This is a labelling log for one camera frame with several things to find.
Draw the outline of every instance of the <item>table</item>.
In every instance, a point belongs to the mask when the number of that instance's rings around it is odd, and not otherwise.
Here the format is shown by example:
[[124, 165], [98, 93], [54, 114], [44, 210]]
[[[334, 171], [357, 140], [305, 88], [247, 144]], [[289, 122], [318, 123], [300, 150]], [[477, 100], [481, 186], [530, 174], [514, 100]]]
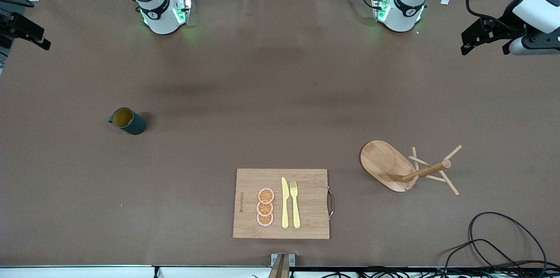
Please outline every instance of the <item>table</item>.
[[[129, 0], [41, 0], [27, 14], [50, 51], [16, 41], [0, 79], [0, 264], [260, 265], [289, 252], [302, 266], [434, 266], [486, 210], [557, 262], [558, 57], [500, 43], [461, 56], [475, 18], [439, 1], [393, 33], [361, 0], [198, 0], [192, 27], [158, 36]], [[146, 133], [107, 123], [122, 106]], [[462, 144], [448, 170], [461, 195], [427, 179], [387, 190], [358, 161], [371, 140], [428, 162]], [[331, 239], [233, 239], [237, 168], [328, 169]], [[475, 233], [539, 258], [497, 218]], [[482, 265], [468, 249], [451, 264]]]

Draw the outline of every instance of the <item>cutting board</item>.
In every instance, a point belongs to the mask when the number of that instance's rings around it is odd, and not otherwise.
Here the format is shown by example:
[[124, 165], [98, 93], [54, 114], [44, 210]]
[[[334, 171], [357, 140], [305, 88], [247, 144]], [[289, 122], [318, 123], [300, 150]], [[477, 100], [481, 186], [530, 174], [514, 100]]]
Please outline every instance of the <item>cutting board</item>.
[[[292, 198], [288, 199], [290, 226], [282, 228], [282, 177], [297, 182], [297, 204], [301, 227], [294, 228]], [[235, 187], [234, 238], [252, 239], [328, 239], [330, 238], [327, 175], [323, 169], [238, 169]], [[260, 226], [256, 221], [258, 193], [274, 191], [274, 221]]]

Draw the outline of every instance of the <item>orange slice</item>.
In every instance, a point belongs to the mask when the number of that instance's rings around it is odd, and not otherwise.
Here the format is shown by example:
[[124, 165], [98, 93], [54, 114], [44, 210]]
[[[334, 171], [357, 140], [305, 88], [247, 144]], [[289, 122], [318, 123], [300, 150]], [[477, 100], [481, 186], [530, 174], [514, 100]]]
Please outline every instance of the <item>orange slice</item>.
[[274, 221], [274, 215], [270, 216], [256, 216], [256, 222], [258, 222], [262, 226], [269, 226]]
[[263, 204], [262, 202], [256, 204], [256, 212], [260, 216], [263, 217], [270, 216], [270, 214], [272, 214], [272, 210], [274, 210], [272, 204]]
[[263, 204], [270, 204], [274, 200], [274, 192], [270, 188], [262, 188], [259, 192], [259, 201]]

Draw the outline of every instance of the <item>yellow plastic fork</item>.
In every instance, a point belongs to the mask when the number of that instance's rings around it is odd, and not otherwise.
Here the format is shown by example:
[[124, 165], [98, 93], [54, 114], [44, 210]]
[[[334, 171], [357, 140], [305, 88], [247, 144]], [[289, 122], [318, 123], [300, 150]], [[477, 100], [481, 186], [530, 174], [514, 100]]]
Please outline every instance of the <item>yellow plastic fork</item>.
[[296, 181], [290, 182], [290, 195], [292, 195], [292, 201], [294, 204], [294, 228], [299, 229], [301, 227], [300, 221], [300, 210], [298, 209], [298, 183]]

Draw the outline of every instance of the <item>cup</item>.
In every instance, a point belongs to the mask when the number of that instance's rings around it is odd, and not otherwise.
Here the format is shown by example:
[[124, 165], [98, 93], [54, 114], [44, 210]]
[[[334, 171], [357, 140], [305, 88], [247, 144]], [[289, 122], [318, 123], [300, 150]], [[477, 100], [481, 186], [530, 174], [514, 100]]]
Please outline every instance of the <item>cup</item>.
[[120, 108], [112, 113], [108, 122], [129, 134], [140, 134], [146, 129], [146, 121], [130, 108]]

